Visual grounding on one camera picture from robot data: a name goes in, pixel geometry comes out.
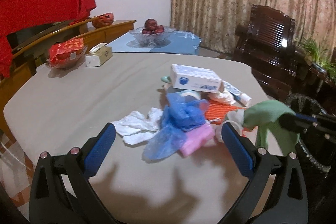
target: green cloth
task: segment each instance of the green cloth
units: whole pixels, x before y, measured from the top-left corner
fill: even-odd
[[[283,155],[295,152],[295,145],[299,141],[299,134],[280,127],[279,118],[282,114],[295,112],[277,100],[268,100],[258,103],[244,111],[243,126],[252,130],[258,126],[256,148],[268,149],[267,133],[270,130],[276,138]]]

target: toothpaste tube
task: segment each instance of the toothpaste tube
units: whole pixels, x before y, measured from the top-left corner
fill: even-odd
[[[252,100],[246,93],[242,93],[238,88],[228,82],[223,81],[224,87],[233,95],[234,99],[244,106],[248,106]]]

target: pink sponge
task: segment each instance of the pink sponge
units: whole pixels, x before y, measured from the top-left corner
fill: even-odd
[[[215,131],[211,124],[205,123],[204,125],[187,132],[186,135],[187,141],[180,148],[184,157],[188,157],[197,149],[205,145],[207,141],[215,136]]]

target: box of face masks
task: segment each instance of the box of face masks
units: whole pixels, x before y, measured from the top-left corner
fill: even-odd
[[[210,93],[219,91],[222,83],[213,70],[175,64],[171,65],[170,78],[176,89]]]

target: glass bowl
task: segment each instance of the glass bowl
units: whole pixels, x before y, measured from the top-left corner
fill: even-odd
[[[139,41],[139,44],[142,47],[160,46],[161,44],[165,43],[165,40],[175,31],[174,28],[169,28],[167,26],[163,26],[163,28],[165,30],[163,33],[143,34],[143,27],[130,30],[129,33]]]

